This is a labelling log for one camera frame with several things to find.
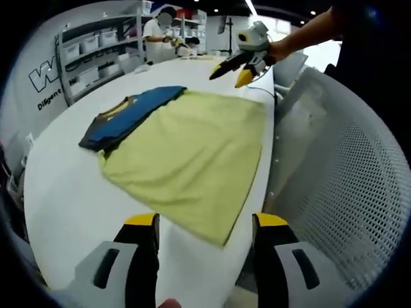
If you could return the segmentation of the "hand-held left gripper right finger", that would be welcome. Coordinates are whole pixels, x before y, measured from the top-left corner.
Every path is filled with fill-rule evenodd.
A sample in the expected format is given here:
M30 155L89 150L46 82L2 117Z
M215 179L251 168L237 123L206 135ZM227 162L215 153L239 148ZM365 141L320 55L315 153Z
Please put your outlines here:
M279 216L252 215L252 264L258 307L336 307L338 273Z

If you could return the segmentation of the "person's right hand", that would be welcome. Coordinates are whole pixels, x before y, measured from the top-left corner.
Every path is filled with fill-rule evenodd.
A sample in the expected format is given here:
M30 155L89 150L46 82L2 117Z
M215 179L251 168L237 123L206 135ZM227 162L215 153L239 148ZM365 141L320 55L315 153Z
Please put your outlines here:
M267 50L267 58L276 63L287 58L292 52L288 49L285 39L271 42Z

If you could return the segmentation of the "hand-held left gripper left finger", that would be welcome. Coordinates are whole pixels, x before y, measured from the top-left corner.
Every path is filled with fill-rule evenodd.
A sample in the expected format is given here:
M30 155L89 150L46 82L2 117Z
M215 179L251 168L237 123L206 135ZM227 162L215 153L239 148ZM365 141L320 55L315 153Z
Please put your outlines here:
M159 215L128 218L75 268L74 294L81 307L156 307Z

